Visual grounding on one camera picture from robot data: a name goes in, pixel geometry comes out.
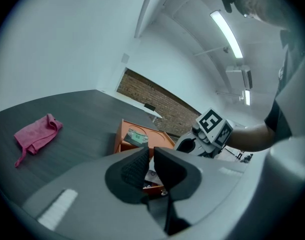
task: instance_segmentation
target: brick wall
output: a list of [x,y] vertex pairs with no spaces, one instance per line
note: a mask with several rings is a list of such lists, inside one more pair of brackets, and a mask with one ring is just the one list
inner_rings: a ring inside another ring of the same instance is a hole
[[160,131],[173,135],[181,136],[190,131],[195,119],[200,116],[183,100],[130,69],[123,75],[117,92],[156,107],[155,111],[162,119],[157,118],[154,124]]

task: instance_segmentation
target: white table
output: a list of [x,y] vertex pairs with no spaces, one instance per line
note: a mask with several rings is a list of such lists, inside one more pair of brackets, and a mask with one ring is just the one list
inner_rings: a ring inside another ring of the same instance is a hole
[[160,119],[163,118],[156,111],[152,111],[149,108],[145,107],[145,104],[142,104],[142,103],[140,103],[140,102],[138,102],[138,101],[136,101],[136,100],[134,100],[132,98],[129,98],[129,97],[127,97],[127,96],[125,96],[125,95],[123,95],[123,94],[121,94],[119,92],[112,91],[112,90],[107,90],[107,89],[100,89],[99,91],[104,93],[104,94],[107,94],[107,95],[109,95],[111,97],[114,97],[114,98],[116,98],[116,99],[118,99],[118,100],[120,100],[122,102],[126,102],[126,103],[128,103],[128,104],[130,104],[130,105],[132,105],[132,106],[134,106],[134,107],[136,107],[138,109],[140,109],[140,110],[145,111],[146,113],[148,113],[150,115],[153,115],[154,118],[153,118],[152,122],[154,122],[156,120],[156,118],[160,118]]

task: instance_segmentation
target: ceiling light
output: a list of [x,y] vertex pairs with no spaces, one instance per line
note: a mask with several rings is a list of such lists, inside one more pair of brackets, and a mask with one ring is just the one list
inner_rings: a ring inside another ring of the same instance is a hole
[[250,90],[245,90],[245,99],[246,99],[246,105],[250,106],[251,105],[251,91]]
[[228,26],[227,22],[223,18],[223,16],[220,14],[218,10],[212,12],[210,14],[212,19],[217,23],[218,27],[223,32],[224,36],[227,38],[228,43],[231,46],[231,49],[237,59],[241,59],[243,57],[242,51],[237,43],[237,40],[231,30],[231,28]]

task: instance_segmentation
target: pink cloth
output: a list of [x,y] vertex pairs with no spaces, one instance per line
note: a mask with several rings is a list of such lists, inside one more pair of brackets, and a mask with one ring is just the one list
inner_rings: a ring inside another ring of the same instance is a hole
[[22,154],[14,166],[19,166],[25,158],[27,151],[35,155],[40,148],[45,146],[57,135],[62,127],[63,124],[57,121],[52,114],[47,114],[16,132],[14,137],[22,147]]

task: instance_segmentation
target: desk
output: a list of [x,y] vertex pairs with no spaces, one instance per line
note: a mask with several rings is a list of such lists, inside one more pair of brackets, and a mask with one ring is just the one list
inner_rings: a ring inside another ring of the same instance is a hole
[[142,104],[132,98],[129,98],[119,92],[116,92],[116,91],[111,91],[111,90],[106,90],[106,89],[103,89],[103,90],[100,90],[102,93],[105,93],[111,97],[114,97],[120,101],[123,101],[123,102],[126,102],[140,110],[143,110],[145,111],[146,113],[150,114],[150,115],[153,115],[154,116],[154,119],[152,120],[152,122],[154,122],[156,120],[156,118],[160,118],[162,119],[163,117],[158,114],[156,111],[152,111],[150,110],[149,108],[145,107],[145,104]]
[[[63,128],[36,155],[22,151],[14,134],[51,113]],[[122,119],[156,129],[148,115],[98,90],[77,91],[32,100],[0,112],[0,189],[16,205],[70,168],[114,153]]]

